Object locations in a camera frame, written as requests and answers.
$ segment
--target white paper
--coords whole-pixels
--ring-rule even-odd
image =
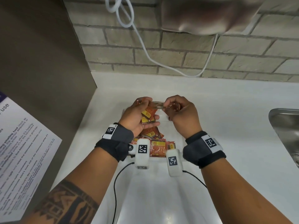
[[[22,218],[61,141],[0,92],[0,222]]]

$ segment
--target forearm tattoo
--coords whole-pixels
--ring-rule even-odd
[[[99,205],[73,183],[62,180],[41,203],[35,213],[52,219],[53,224],[89,224]]]

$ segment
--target white power cable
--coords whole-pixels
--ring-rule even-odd
[[[139,32],[138,32],[138,30],[137,30],[135,24],[134,24],[134,17],[135,17],[135,16],[134,16],[133,6],[132,6],[130,0],[125,0],[125,1],[128,3],[128,7],[129,7],[129,10],[130,10],[131,16],[127,13],[127,11],[125,10],[125,8],[124,8],[123,4],[121,3],[121,1],[122,1],[122,0],[115,0],[115,4],[114,4],[114,6],[111,8],[110,5],[109,5],[109,0],[105,0],[106,8],[107,8],[108,12],[110,12],[110,13],[114,13],[114,12],[115,12],[115,13],[116,13],[116,18],[117,18],[118,22],[120,23],[120,25],[121,25],[122,27],[125,27],[125,28],[128,28],[128,27],[130,27],[130,26],[133,27],[134,31],[136,32],[136,34],[137,34],[137,36],[138,36],[138,38],[139,38],[139,41],[140,41],[140,43],[141,43],[141,45],[142,45],[142,48],[143,48],[143,50],[144,50],[144,52],[145,52],[145,55],[147,56],[147,58],[148,58],[151,62],[153,62],[154,64],[157,64],[157,65],[159,65],[159,66],[161,66],[161,67],[165,67],[165,68],[168,68],[168,69],[170,69],[170,70],[174,70],[174,71],[176,71],[176,72],[180,73],[181,75],[183,75],[183,76],[185,76],[185,77],[188,77],[188,78],[195,78],[195,77],[198,77],[198,76],[200,76],[200,75],[204,72],[204,70],[205,70],[206,67],[207,67],[207,64],[209,63],[209,61],[210,61],[210,59],[211,59],[212,53],[213,53],[213,51],[214,51],[214,48],[215,48],[215,45],[216,45],[216,41],[217,41],[217,38],[218,38],[218,34],[215,34],[214,41],[213,41],[213,44],[212,44],[212,47],[211,47],[211,51],[210,51],[210,53],[209,53],[209,55],[208,55],[208,57],[207,57],[207,60],[206,60],[206,62],[205,62],[205,64],[204,64],[204,67],[202,68],[202,70],[201,70],[197,75],[186,75],[186,74],[184,74],[183,72],[177,70],[176,68],[169,67],[169,66],[166,66],[166,65],[164,65],[164,64],[160,64],[160,63],[158,63],[157,61],[151,59],[151,57],[150,57],[150,56],[148,55],[148,53],[147,53],[147,50],[146,50],[145,45],[144,45],[144,43],[143,43],[143,41],[142,41],[142,38],[140,37],[140,34],[139,34]],[[130,22],[129,22],[128,24],[124,24],[124,23],[121,21],[121,19],[120,19],[120,17],[119,17],[119,11],[118,11],[119,7],[121,7],[121,9],[123,10],[123,12],[124,12],[125,15],[127,16],[127,18],[130,20]]]

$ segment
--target stainless steel sink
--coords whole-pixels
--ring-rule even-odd
[[[272,109],[269,121],[299,168],[299,110]]]

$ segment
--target black wire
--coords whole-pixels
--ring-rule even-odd
[[[186,170],[183,170],[183,172],[184,172],[184,173],[191,174],[190,172],[188,172],[188,171],[186,171]],[[193,177],[195,177],[197,180],[199,180],[199,178],[198,178],[198,177],[196,177],[194,174],[191,174],[191,175],[192,175]],[[206,185],[205,185],[205,184],[204,184],[204,183],[203,183],[201,180],[199,180],[199,181],[200,181],[200,183],[201,183],[201,184],[203,184],[203,185],[204,185],[204,187],[205,187],[205,188],[207,188],[207,186],[206,186]]]
[[[116,183],[116,180],[117,180],[117,177],[119,176],[119,174],[127,167],[125,166],[116,176],[115,180],[114,180],[114,185],[113,185],[113,189],[114,189],[114,196],[115,196],[115,209],[114,209],[114,215],[113,215],[113,221],[112,221],[112,224],[114,223],[114,219],[115,219],[115,213],[116,213],[116,192],[115,192],[115,183]]]

